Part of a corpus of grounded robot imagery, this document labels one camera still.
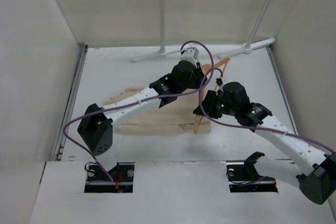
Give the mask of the wooden clothes hanger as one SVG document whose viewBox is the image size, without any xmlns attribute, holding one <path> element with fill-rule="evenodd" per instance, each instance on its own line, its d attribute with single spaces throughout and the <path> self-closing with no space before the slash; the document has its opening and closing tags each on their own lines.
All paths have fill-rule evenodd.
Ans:
<svg viewBox="0 0 336 224">
<path fill-rule="evenodd" d="M 230 57 L 226 57 L 220 61 L 218 61 L 217 63 L 214 64 L 215 68 L 221 68 L 222 73 L 225 72 L 228 62 L 230 61 Z M 210 64 L 204 64 L 202 66 L 202 72 L 206 73 L 207 71 L 209 71 L 211 69 L 211 65 Z M 205 97 L 205 89 L 202 89 L 199 93 L 199 95 L 201 96 L 202 99 L 204 99 Z M 203 116 L 202 115 L 196 115 L 195 116 L 195 122 L 194 122 L 194 133 L 197 134 L 199 132 L 199 128 L 201 125 L 201 122 L 203 120 Z"/>
</svg>

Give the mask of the beige trousers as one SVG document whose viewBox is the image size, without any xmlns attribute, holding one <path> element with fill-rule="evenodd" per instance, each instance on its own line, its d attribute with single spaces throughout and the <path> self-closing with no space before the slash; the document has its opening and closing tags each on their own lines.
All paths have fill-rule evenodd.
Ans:
<svg viewBox="0 0 336 224">
<path fill-rule="evenodd" d="M 194 134 L 195 114 L 194 109 L 198 106 L 198 94 L 178 97 L 174 102 L 148 111 L 115 129 L 120 135 L 181 135 L 184 133 Z M 203 118 L 198 134 L 208 134 L 212 131 L 211 122 Z"/>
</svg>

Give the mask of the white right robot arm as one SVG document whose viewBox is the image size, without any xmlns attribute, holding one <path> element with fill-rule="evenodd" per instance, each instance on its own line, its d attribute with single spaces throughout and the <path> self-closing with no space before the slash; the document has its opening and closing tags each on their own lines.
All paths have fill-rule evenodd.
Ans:
<svg viewBox="0 0 336 224">
<path fill-rule="evenodd" d="M 249 129 L 269 141 L 290 158 L 277 163 L 264 153 L 254 152 L 244 163 L 244 175 L 251 180 L 259 176 L 277 178 L 297 187 L 311 202 L 322 205 L 335 192 L 335 152 L 315 148 L 287 129 L 265 106 L 252 103 L 238 82 L 222 84 L 218 91 L 209 90 L 193 111 L 196 115 L 219 119 L 233 116 L 237 128 Z"/>
</svg>

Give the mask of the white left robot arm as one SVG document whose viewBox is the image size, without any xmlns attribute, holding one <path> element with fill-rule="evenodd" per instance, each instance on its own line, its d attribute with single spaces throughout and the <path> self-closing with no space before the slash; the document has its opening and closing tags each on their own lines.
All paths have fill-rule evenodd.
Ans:
<svg viewBox="0 0 336 224">
<path fill-rule="evenodd" d="M 89 105 L 80 118 L 77 132 L 96 161 L 101 177 L 110 182 L 118 175 L 118 162 L 111 151 L 115 130 L 133 118 L 171 108 L 181 98 L 199 91 L 205 81 L 199 62 L 181 60 L 170 73 L 116 104 Z"/>
</svg>

